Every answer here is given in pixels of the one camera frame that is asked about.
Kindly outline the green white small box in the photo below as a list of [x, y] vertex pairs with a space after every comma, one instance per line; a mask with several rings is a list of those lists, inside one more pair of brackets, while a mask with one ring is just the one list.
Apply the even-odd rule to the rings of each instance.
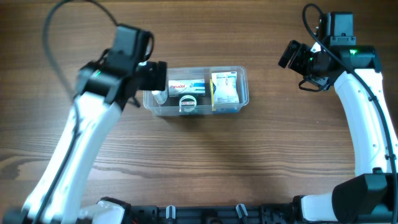
[[182, 95], [179, 99], [179, 113], [189, 114], [195, 112], [198, 100], [195, 95]]

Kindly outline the white Hansaplast plaster box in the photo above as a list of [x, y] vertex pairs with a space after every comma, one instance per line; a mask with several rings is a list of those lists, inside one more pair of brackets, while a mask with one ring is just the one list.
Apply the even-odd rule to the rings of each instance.
[[211, 74], [213, 101], [215, 105], [239, 103], [237, 92], [237, 72], [217, 72]]

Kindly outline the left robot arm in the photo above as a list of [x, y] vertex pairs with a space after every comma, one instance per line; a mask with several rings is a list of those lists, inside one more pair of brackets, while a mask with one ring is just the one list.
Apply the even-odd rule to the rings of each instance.
[[166, 62], [125, 68], [90, 62], [80, 69], [77, 96], [62, 136], [39, 183], [20, 210], [3, 223], [126, 223], [130, 204], [103, 198], [81, 208], [86, 181], [98, 152], [137, 90], [164, 90]]

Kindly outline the white caplet medicine box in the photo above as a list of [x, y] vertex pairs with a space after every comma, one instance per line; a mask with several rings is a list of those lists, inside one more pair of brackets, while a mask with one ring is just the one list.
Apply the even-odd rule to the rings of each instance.
[[169, 80], [168, 88], [170, 97], [186, 94], [205, 95], [205, 80]]

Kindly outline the blue lozenge box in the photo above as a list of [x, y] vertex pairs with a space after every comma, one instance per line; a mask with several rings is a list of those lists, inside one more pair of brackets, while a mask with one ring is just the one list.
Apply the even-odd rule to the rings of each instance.
[[239, 103], [230, 103], [230, 104], [220, 104], [215, 105], [213, 101], [213, 87], [211, 80], [211, 107], [212, 111], [215, 113], [232, 113], [237, 112]]

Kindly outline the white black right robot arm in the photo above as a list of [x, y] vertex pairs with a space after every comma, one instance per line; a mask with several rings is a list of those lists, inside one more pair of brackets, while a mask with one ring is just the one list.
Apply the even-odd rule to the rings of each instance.
[[397, 136], [370, 45], [289, 42], [279, 60], [317, 91], [334, 87], [351, 134], [355, 177], [325, 194], [296, 196], [290, 220], [303, 223], [397, 223]]

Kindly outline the white spray bottle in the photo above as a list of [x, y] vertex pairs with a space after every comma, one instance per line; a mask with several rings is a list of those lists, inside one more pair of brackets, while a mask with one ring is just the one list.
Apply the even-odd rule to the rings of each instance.
[[167, 89], [165, 89], [164, 91], [155, 90], [151, 91], [151, 93], [159, 105], [163, 105], [167, 101], [167, 98], [169, 97]]

